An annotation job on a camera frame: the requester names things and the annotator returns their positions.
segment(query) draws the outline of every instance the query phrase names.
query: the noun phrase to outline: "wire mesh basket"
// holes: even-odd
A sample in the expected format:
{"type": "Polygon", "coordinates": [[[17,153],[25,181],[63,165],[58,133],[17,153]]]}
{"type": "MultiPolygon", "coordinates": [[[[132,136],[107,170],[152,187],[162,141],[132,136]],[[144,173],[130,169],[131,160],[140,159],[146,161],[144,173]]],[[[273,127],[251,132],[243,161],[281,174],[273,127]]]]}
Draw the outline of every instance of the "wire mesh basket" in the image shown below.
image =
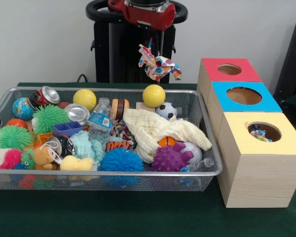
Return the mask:
{"type": "MultiPolygon", "coordinates": [[[[16,87],[0,99],[0,127],[13,118],[12,105],[18,98],[30,97],[38,87],[16,87]]],[[[76,88],[55,88],[61,101],[72,102],[76,88]]],[[[127,99],[130,107],[142,102],[142,89],[96,89],[97,98],[127,99]]],[[[0,190],[95,190],[95,191],[204,191],[222,170],[222,161],[211,130],[203,98],[193,90],[166,90],[166,101],[178,109],[178,117],[199,126],[213,146],[203,152],[214,165],[206,172],[47,171],[0,169],[0,190]]]]}

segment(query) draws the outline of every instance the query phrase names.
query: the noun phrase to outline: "water bottle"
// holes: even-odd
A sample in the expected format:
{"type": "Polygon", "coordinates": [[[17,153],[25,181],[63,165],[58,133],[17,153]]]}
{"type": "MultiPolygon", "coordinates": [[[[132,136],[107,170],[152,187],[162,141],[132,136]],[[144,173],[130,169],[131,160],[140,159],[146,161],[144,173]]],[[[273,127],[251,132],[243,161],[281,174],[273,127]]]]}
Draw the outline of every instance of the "water bottle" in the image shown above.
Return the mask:
{"type": "MultiPolygon", "coordinates": [[[[187,166],[183,167],[181,172],[206,172],[210,167],[213,167],[215,164],[212,158],[205,158],[203,160],[195,161],[187,166]]],[[[181,177],[180,184],[191,187],[194,181],[198,181],[200,183],[199,177],[181,177]]]]}
{"type": "Polygon", "coordinates": [[[101,143],[108,140],[111,128],[111,113],[110,100],[108,98],[100,98],[98,105],[88,119],[89,139],[96,139],[101,143]]]}

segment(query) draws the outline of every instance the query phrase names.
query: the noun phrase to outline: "wooden box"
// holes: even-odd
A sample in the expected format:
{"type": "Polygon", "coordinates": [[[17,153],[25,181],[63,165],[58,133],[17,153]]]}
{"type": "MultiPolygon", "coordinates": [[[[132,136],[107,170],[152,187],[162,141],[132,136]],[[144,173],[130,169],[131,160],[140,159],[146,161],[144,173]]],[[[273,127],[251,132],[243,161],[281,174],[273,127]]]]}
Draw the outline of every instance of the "wooden box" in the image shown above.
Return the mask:
{"type": "Polygon", "coordinates": [[[287,207],[296,189],[296,131],[283,113],[224,112],[218,176],[226,207],[287,207]],[[252,124],[266,130],[260,141],[252,124]]]}
{"type": "Polygon", "coordinates": [[[197,91],[207,105],[212,81],[261,82],[260,77],[246,58],[202,58],[197,91]]]}
{"type": "Polygon", "coordinates": [[[223,112],[281,112],[262,82],[212,82],[207,111],[217,141],[223,112]]]}

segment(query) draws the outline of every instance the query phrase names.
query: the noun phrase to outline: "green tablecloth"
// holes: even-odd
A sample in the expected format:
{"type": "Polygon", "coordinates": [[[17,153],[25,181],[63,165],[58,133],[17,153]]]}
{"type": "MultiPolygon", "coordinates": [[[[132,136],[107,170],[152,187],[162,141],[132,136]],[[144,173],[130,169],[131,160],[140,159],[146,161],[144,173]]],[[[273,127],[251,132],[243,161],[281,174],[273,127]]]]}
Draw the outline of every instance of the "green tablecloth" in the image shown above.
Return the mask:
{"type": "MultiPolygon", "coordinates": [[[[196,86],[165,87],[195,89],[196,86]]],[[[296,193],[288,208],[227,209],[216,178],[202,193],[0,191],[0,237],[3,236],[296,237],[296,193]]]]}

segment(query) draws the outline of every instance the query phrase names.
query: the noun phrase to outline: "yellow ball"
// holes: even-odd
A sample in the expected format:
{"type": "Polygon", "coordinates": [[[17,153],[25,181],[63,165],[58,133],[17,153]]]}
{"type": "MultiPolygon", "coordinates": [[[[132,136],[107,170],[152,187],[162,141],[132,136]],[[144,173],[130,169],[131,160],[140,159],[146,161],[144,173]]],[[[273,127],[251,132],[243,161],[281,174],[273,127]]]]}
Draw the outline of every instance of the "yellow ball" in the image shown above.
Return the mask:
{"type": "Polygon", "coordinates": [[[160,85],[152,84],[143,92],[144,103],[152,108],[159,107],[166,99],[166,92],[160,85]]]}
{"type": "Polygon", "coordinates": [[[97,97],[92,90],[80,89],[74,94],[74,103],[83,105],[88,110],[92,110],[97,104],[97,97]]]}

